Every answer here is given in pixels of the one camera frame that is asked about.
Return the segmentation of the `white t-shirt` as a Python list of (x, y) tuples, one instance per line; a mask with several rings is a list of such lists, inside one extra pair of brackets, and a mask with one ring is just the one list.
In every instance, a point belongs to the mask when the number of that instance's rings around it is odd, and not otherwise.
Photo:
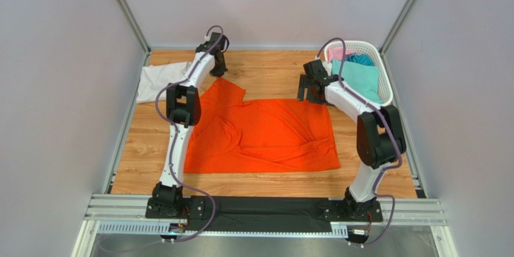
[(157, 66), (144, 66), (140, 74), (136, 103), (152, 103), (157, 94), (168, 84), (181, 80), (191, 62), (177, 62)]

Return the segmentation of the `orange t-shirt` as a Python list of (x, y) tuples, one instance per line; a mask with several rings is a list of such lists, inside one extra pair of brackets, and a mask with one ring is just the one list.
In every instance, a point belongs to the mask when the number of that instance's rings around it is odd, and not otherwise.
[(184, 172), (292, 173), (340, 167), (328, 108), (292, 99), (244, 100), (222, 78), (200, 97)]

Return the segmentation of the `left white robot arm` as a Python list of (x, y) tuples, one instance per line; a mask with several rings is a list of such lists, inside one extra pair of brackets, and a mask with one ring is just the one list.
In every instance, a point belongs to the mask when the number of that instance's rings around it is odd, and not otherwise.
[(205, 42), (195, 49), (195, 58), (184, 76), (170, 82), (157, 97), (166, 93), (164, 120), (170, 124), (170, 141), (162, 174), (148, 199), (146, 218), (185, 218), (186, 201), (183, 171), (189, 140), (200, 121), (199, 87), (208, 75), (220, 77), (227, 71), (224, 51), (229, 44), (222, 31), (209, 31)]

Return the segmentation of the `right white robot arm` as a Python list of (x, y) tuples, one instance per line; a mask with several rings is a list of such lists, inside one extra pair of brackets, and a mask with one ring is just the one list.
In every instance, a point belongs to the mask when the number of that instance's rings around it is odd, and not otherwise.
[(406, 141), (399, 110), (379, 106), (354, 91), (340, 74), (331, 75), (323, 61), (303, 65), (299, 101), (330, 104), (350, 116), (357, 125), (357, 153), (361, 160), (357, 176), (346, 189), (343, 213), (351, 220), (368, 217), (376, 203), (377, 189), (388, 170), (402, 165)]

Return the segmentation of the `pink t-shirt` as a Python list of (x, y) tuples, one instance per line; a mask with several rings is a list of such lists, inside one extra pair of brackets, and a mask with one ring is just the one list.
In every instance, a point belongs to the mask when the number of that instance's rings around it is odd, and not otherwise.
[(342, 46), (335, 46), (327, 49), (326, 60), (331, 63), (333, 62), (333, 60), (338, 60), (342, 62), (352, 54), (352, 52), (347, 52), (346, 50), (344, 50)]

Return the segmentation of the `teal t-shirt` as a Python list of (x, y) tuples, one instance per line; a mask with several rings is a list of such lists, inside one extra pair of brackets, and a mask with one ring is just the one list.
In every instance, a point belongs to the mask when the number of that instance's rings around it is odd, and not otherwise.
[(378, 104), (383, 103), (378, 95), (379, 69), (376, 66), (345, 61), (341, 77), (354, 91), (361, 94), (364, 98)]

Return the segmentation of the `blue t-shirt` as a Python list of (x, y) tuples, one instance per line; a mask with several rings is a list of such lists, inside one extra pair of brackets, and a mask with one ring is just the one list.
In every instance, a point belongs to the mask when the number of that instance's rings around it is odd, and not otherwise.
[(374, 66), (375, 63), (371, 56), (367, 54), (350, 54), (346, 56), (346, 61), (352, 62), (352, 63), (358, 63), (363, 66)]

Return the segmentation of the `white plastic laundry basket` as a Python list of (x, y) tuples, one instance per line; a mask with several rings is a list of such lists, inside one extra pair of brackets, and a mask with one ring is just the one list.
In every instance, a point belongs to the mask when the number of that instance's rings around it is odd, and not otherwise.
[[(381, 105), (387, 106), (391, 104), (393, 101), (393, 90), (390, 84), (389, 77), (386, 73), (384, 62), (377, 48), (375, 48), (371, 43), (361, 40), (348, 40), (345, 43), (342, 43), (339, 40), (332, 40), (319, 52), (320, 54), (323, 54), (324, 60), (326, 62), (328, 62), (326, 60), (327, 49), (335, 46), (342, 46), (344, 50), (346, 50), (347, 52), (352, 52), (353, 54), (367, 54), (371, 56), (375, 63), (375, 66), (379, 69), (378, 95), (380, 99), (383, 101)], [(330, 74), (338, 74), (339, 70), (343, 69), (344, 62), (345, 60), (342, 62), (338, 60), (333, 60), (332, 63), (328, 62), (327, 69), (330, 70)]]

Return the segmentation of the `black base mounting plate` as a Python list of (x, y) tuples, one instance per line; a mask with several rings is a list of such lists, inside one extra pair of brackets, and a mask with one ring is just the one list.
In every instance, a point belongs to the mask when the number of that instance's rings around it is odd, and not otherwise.
[(185, 197), (189, 230), (323, 233), (331, 223), (352, 222), (344, 200), (286, 197)]

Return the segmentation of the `left aluminium corner post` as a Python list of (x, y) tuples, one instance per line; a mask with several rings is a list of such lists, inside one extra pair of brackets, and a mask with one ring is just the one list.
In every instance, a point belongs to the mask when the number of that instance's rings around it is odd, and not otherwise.
[(149, 55), (151, 53), (151, 48), (127, 2), (127, 0), (115, 0), (118, 4), (121, 13), (123, 14), (125, 20), (127, 21), (133, 35), (135, 36), (139, 46), (145, 53), (145, 55)]

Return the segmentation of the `aluminium corner post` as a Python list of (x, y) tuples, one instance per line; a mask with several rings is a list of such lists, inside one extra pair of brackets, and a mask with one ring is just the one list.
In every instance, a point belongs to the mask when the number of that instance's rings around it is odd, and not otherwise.
[(380, 53), (382, 56), (386, 55), (390, 48), (393, 45), (393, 42), (395, 41), (397, 35), (399, 34), (404, 22), (409, 17), (410, 13), (414, 9), (414, 6), (416, 5), (418, 0), (406, 0), (403, 4), (398, 17), (396, 18), (394, 24), (392, 25), (389, 33), (387, 34), (387, 37), (380, 49)]
[(121, 13), (123, 14), (125, 20), (127, 21), (133, 35), (135, 36), (139, 46), (145, 53), (145, 55), (149, 55), (151, 53), (151, 48), (127, 2), (127, 0), (115, 0), (118, 4)]

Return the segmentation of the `right aluminium corner post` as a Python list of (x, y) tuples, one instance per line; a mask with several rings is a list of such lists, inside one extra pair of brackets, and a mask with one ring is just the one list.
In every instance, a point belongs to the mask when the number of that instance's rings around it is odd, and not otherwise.
[(406, 0), (403, 4), (398, 17), (396, 18), (394, 24), (392, 25), (389, 33), (387, 34), (387, 37), (380, 49), (380, 53), (382, 56), (386, 55), (390, 48), (393, 45), (393, 42), (395, 41), (397, 35), (399, 34), (404, 22), (409, 17), (410, 13), (414, 9), (414, 6), (416, 5), (418, 0)]

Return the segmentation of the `aluminium frame rail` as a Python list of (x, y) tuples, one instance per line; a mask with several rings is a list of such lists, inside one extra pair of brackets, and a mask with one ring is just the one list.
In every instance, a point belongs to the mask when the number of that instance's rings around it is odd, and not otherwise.
[(95, 194), (73, 256), (457, 256), (437, 199), (383, 198), (371, 219), (337, 198), (187, 197), (148, 218), (147, 195)]

